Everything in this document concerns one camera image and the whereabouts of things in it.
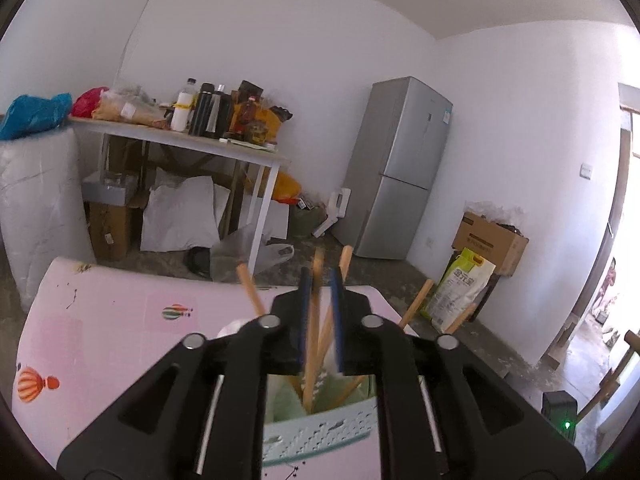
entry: pink tablecloth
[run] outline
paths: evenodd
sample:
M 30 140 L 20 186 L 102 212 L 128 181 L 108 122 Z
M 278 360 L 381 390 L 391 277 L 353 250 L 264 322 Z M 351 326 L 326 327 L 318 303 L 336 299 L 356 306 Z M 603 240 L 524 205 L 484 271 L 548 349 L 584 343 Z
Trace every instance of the pink tablecloth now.
M 365 294 L 377 314 L 399 319 L 375 288 L 350 289 Z M 275 287 L 259 293 L 270 305 L 288 290 L 291 287 Z M 323 309 L 328 301 L 324 288 Z M 200 332 L 213 338 L 233 320 L 251 317 L 254 311 L 239 285 L 98 266 L 85 269 L 58 258 L 42 280 L 20 338 L 14 416 L 55 466 L 65 446 L 184 335 Z M 31 385 L 22 388 L 21 395 L 20 380 L 22 386 Z M 378 479 L 377 433 L 304 463 L 264 469 L 267 479 L 293 474 L 296 480 Z

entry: silver refrigerator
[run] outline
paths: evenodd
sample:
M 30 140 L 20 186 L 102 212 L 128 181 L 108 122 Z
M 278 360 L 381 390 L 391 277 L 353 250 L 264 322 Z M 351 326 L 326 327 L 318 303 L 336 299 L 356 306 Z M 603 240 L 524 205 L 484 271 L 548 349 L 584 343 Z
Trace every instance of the silver refrigerator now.
M 415 77 L 375 83 L 343 187 L 333 234 L 356 256 L 404 259 L 447 142 L 452 104 Z

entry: yellow plastic bag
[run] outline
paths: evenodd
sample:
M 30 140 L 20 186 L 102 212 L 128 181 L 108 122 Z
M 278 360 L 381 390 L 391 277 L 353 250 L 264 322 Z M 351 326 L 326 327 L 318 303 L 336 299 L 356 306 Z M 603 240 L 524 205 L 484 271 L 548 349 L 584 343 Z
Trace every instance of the yellow plastic bag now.
M 267 179 L 269 177 L 269 168 L 265 168 L 264 175 L 262 176 L 262 182 L 260 183 L 260 191 L 258 192 L 258 196 L 264 196 L 264 189 L 267 187 Z M 244 183 L 244 188 L 248 193 L 254 192 L 254 181 L 250 178 Z M 278 176 L 276 177 L 276 184 L 273 188 L 273 196 L 272 200 L 287 200 L 289 198 L 294 198 L 300 194 L 302 191 L 302 186 L 300 183 L 293 178 L 286 171 L 279 171 Z

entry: metal bolt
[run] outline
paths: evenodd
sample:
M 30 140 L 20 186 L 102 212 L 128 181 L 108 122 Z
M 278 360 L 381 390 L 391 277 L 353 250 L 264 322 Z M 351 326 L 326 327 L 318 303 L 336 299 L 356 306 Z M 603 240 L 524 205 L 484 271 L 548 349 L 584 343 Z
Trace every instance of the metal bolt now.
M 196 348 L 200 348 L 205 339 L 202 334 L 189 334 L 182 340 L 182 344 L 185 345 L 189 350 L 195 350 Z
M 266 316 L 262 316 L 258 323 L 263 328 L 275 328 L 280 324 L 280 318 L 275 314 L 267 314 Z
M 445 350 L 453 350 L 458 346 L 458 340 L 449 334 L 441 335 L 436 342 L 440 348 L 444 348 Z
M 360 320 L 360 322 L 362 323 L 362 326 L 366 328 L 378 328 L 379 326 L 382 326 L 382 318 L 375 314 L 367 314 Z

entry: table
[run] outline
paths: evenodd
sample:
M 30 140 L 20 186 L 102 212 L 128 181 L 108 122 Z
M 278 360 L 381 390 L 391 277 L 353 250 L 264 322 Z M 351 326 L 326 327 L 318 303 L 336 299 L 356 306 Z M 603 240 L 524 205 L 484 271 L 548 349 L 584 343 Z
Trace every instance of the table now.
M 260 239 L 264 231 L 264 222 L 269 211 L 269 204 L 273 195 L 273 188 L 276 183 L 276 177 L 280 167 L 288 164 L 289 160 L 278 154 L 256 150 L 245 146 L 238 146 L 229 142 L 220 142 L 219 140 L 209 139 L 207 137 L 190 136 L 185 133 L 174 132 L 171 130 L 159 130 L 148 126 L 140 126 L 138 124 L 115 123 L 111 121 L 97 121 L 94 119 L 68 118 L 69 123 L 80 132 L 88 132 L 93 134 L 104 135 L 102 140 L 102 148 L 100 149 L 100 170 L 104 168 L 106 159 L 106 147 L 108 145 L 109 136 L 127 137 L 128 139 L 144 140 L 146 142 L 156 142 L 164 146 L 174 146 L 176 148 L 186 148 L 195 152 L 208 153 L 210 155 L 219 155 L 226 158 L 232 158 L 241 162 L 258 165 L 258 177 L 254 185 L 254 192 L 249 205 L 249 215 L 247 223 L 251 223 L 254 219 L 255 205 L 258 199 L 260 183 L 264 176 L 264 168 L 270 168 L 269 177 L 267 179 L 266 188 L 264 190 L 264 199 L 260 206 L 254 240 L 252 241 L 251 251 L 249 254 L 249 272 L 254 273 L 255 262 L 258 257 L 258 249 L 260 248 Z
M 380 316 L 400 316 L 371 286 L 350 286 Z M 259 290 L 263 303 L 292 287 Z M 321 309 L 330 299 L 321 291 Z M 190 315 L 167 319 L 162 311 L 179 303 Z M 12 412 L 34 446 L 53 466 L 62 450 L 147 369 L 191 332 L 215 337 L 254 309 L 242 286 L 137 274 L 57 258 L 47 271 L 24 325 L 17 353 Z M 31 402 L 17 395 L 27 368 L 56 378 Z M 378 434 L 303 461 L 266 467 L 266 480 L 381 477 Z

